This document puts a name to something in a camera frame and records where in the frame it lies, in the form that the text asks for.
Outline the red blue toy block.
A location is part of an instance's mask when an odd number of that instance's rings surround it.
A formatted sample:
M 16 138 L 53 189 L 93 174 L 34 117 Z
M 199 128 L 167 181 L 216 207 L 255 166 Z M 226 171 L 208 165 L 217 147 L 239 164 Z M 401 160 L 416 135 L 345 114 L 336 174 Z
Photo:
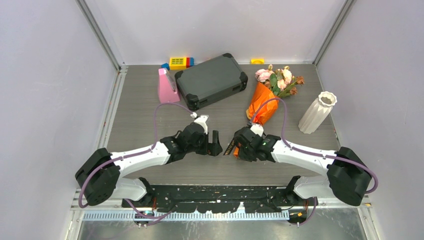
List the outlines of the red blue toy block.
M 193 57 L 187 57 L 186 59 L 186 68 L 190 68 L 195 65 Z

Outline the white ribbed vase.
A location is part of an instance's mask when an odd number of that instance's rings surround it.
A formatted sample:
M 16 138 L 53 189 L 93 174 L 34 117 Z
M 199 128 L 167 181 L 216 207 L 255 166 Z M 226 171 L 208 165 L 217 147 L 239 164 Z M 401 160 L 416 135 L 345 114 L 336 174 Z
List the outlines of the white ribbed vase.
M 332 92 L 321 92 L 300 119 L 298 123 L 299 130 L 304 134 L 315 132 L 337 102 L 337 96 Z

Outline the orange flower bouquet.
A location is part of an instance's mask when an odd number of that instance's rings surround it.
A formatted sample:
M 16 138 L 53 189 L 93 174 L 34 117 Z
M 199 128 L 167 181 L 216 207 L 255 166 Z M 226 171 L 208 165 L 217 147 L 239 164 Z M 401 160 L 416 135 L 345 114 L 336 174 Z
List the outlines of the orange flower bouquet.
M 273 65 L 259 69 L 255 73 L 257 86 L 246 117 L 253 124 L 264 125 L 278 109 L 279 99 L 296 95 L 297 86 L 304 85 L 303 76 L 295 76 L 288 65 L 274 69 Z

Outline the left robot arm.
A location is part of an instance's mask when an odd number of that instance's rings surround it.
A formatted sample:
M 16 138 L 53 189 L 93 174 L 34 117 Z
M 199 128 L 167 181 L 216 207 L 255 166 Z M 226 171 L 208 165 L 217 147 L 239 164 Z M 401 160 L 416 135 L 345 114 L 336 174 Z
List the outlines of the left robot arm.
M 208 134 L 205 127 L 196 122 L 150 146 L 125 152 L 109 152 L 104 147 L 99 148 L 75 173 L 81 189 L 78 206 L 86 208 L 99 205 L 109 198 L 121 198 L 148 207 L 154 197 L 147 181 L 142 178 L 128 179 L 127 175 L 171 164 L 190 153 L 216 157 L 222 151 L 219 132 L 213 130 L 212 134 Z

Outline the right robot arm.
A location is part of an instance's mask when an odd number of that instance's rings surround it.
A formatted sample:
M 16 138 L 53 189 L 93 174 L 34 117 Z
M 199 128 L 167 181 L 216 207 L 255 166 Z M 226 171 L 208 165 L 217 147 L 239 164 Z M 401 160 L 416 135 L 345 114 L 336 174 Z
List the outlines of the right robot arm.
M 262 126 L 257 124 L 234 133 L 225 154 L 233 152 L 243 161 L 290 164 L 317 173 L 314 177 L 292 177 L 282 191 L 282 198 L 291 205 L 316 197 L 337 198 L 358 207 L 372 180 L 370 170 L 347 147 L 334 151 L 294 144 L 279 136 L 264 134 Z

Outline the dark grey hard case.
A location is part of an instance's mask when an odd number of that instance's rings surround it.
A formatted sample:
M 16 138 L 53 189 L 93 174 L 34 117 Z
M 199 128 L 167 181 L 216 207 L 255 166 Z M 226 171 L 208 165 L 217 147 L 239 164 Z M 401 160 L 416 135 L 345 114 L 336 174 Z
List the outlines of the dark grey hard case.
M 232 54 L 224 53 L 174 74 L 187 108 L 197 111 L 247 87 L 248 75 Z

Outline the yellow toy block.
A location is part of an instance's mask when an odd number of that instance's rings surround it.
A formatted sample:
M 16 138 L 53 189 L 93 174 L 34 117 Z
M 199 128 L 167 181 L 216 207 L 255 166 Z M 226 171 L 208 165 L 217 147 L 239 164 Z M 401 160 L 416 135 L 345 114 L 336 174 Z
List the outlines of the yellow toy block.
M 169 59 L 169 68 L 170 70 L 184 70 L 189 64 L 188 57 L 171 57 Z

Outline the small yellow toy piece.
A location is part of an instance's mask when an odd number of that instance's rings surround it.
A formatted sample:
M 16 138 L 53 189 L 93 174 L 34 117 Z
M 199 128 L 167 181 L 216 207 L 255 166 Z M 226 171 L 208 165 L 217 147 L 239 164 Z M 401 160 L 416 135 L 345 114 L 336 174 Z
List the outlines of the small yellow toy piece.
M 263 58 L 252 58 L 250 60 L 250 63 L 252 65 L 263 65 L 265 63 L 265 60 Z

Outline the black ribbon gold lettering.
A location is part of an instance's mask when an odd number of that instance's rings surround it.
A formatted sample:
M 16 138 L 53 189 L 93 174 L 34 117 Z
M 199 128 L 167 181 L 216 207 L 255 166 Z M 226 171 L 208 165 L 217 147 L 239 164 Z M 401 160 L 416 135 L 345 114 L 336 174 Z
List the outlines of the black ribbon gold lettering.
M 235 147 L 235 139 L 233 138 L 233 139 L 230 141 L 230 143 L 228 144 L 228 146 L 227 146 L 227 148 L 225 149 L 225 151 L 223 152 L 223 155 L 224 155 L 224 156 L 228 156 L 228 155 L 230 155 L 230 154 L 233 152 L 234 147 Z

